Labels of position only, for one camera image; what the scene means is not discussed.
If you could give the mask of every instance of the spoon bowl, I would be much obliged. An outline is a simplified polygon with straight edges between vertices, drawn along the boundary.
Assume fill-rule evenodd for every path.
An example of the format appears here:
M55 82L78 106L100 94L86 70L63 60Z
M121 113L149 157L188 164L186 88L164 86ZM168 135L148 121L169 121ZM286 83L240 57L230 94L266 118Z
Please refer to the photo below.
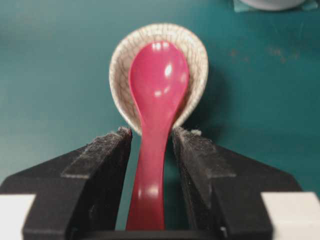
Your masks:
M127 230L164 230L163 168L168 135L188 87L184 54L156 41L134 58L129 86L142 129Z

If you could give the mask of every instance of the red spoon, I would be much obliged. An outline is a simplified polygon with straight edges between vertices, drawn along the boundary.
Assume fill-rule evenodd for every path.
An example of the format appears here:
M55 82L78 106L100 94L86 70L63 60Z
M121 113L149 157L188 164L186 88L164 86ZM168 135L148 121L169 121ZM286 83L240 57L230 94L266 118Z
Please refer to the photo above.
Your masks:
M142 140L127 230L165 229L164 156L188 81L186 58L172 43L150 43L133 60L129 85L139 112Z

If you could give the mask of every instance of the white object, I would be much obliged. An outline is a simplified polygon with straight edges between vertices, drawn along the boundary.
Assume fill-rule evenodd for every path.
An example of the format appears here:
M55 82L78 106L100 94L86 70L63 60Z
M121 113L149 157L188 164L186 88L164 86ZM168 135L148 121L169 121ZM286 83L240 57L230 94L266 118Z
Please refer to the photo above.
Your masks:
M35 194L0 195L0 239L23 240L22 229Z
M128 73L139 50L155 41L173 43L183 52L189 67L188 89L177 111L174 128L182 125L196 108L208 79L209 63L206 48L188 29L169 23L151 24L126 36L112 55L109 66L109 83L118 111L139 135L141 135L140 119L130 93Z
M267 11L280 11L294 8L305 0L241 0L245 4L256 9Z
M320 240L320 203L314 192L262 192L272 240Z

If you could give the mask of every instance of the green surface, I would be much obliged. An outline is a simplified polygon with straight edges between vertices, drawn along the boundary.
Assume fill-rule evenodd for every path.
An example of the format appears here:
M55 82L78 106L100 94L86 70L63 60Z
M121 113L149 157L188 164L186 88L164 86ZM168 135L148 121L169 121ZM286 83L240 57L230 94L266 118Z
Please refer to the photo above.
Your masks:
M203 41L207 88L186 122L320 194L320 11L235 13L230 0L14 1L0 7L0 181L126 125L109 88L117 43L170 22ZM125 227L135 134L117 228ZM165 162L168 229L186 228L178 170Z

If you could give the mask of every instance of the ceramic spoon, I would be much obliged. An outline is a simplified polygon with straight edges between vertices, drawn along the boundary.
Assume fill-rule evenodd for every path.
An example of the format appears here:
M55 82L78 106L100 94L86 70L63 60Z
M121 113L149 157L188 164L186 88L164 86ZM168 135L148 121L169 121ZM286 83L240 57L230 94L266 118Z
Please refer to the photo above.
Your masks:
M145 46L129 72L142 140L131 197L127 230L164 230L164 156L169 132L187 90L185 56L172 43Z

